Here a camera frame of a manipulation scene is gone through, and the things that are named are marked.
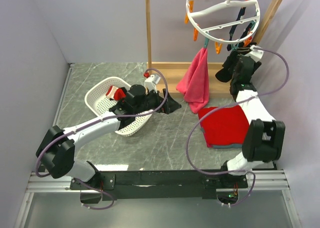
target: black metal base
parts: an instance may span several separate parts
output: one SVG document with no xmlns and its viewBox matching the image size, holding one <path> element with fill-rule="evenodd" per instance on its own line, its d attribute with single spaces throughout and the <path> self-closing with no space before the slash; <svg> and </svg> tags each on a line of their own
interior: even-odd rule
<svg viewBox="0 0 320 228">
<path fill-rule="evenodd" d="M 206 176 L 194 170 L 100 172 L 103 190 L 116 199 L 189 198 L 217 199 L 216 189 L 247 188 L 246 176 Z M 71 183 L 71 190 L 87 190 Z M 103 201 L 110 200 L 103 196 Z"/>
</svg>

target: wooden frame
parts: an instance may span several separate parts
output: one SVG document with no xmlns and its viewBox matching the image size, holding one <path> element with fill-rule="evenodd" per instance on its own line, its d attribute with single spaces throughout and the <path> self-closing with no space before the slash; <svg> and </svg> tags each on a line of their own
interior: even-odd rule
<svg viewBox="0 0 320 228">
<path fill-rule="evenodd" d="M 146 38 L 148 47 L 148 67 L 153 67 L 159 69 L 166 77 L 169 86 L 169 93 L 173 97 L 181 96 L 178 91 L 176 91 L 177 83 L 182 79 L 183 75 L 189 68 L 190 62 L 152 62 L 152 52 L 151 52 L 151 21 L 150 21 L 150 0 L 145 0 L 145 15 L 146 15 Z M 262 37 L 264 36 L 275 12 L 279 8 L 282 0 L 272 0 L 260 25 L 254 35 L 253 42 L 257 44 L 260 43 Z M 219 82 L 215 78 L 215 73 L 221 69 L 222 63 L 208 63 L 209 69 L 209 86 L 210 86 L 210 96 L 211 97 L 229 97 L 229 84 Z M 159 84 L 158 88 L 161 90 L 164 87 L 163 84 Z"/>
</svg>

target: wooden rod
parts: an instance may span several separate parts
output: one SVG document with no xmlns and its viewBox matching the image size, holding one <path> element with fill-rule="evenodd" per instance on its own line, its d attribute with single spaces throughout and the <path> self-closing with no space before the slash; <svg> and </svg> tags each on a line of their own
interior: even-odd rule
<svg viewBox="0 0 320 228">
<path fill-rule="evenodd" d="M 260 43 L 261 39 L 263 38 L 267 28 L 269 27 L 271 20 L 273 19 L 275 12 L 279 8 L 282 0 L 272 0 L 269 7 L 266 10 L 266 13 L 264 14 L 264 18 L 262 19 L 261 23 L 259 24 L 259 27 L 253 37 L 253 42 L 256 42 L 257 44 Z"/>
<path fill-rule="evenodd" d="M 146 39 L 148 44 L 148 68 L 152 67 L 151 59 L 151 24 L 150 24 L 150 0 L 145 0 L 145 17 L 146 17 Z"/>
</svg>

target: pink towel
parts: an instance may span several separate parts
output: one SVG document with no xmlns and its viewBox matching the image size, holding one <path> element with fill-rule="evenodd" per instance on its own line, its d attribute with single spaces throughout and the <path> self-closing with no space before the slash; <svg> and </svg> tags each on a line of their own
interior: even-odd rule
<svg viewBox="0 0 320 228">
<path fill-rule="evenodd" d="M 202 48 L 194 57 L 188 71 L 176 89 L 184 95 L 193 113 L 198 113 L 209 102 L 208 51 Z"/>
</svg>

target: glass panel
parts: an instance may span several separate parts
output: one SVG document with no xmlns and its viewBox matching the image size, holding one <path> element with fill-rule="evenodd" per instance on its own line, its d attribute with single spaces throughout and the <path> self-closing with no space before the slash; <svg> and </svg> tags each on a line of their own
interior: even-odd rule
<svg viewBox="0 0 320 228">
<path fill-rule="evenodd" d="M 254 192 L 231 209 L 222 208 L 216 200 L 178 198 L 120 200 L 105 211 L 81 207 L 79 193 L 35 194 L 25 225 L 25 228 L 107 227 L 291 228 L 292 225 L 281 191 Z"/>
</svg>

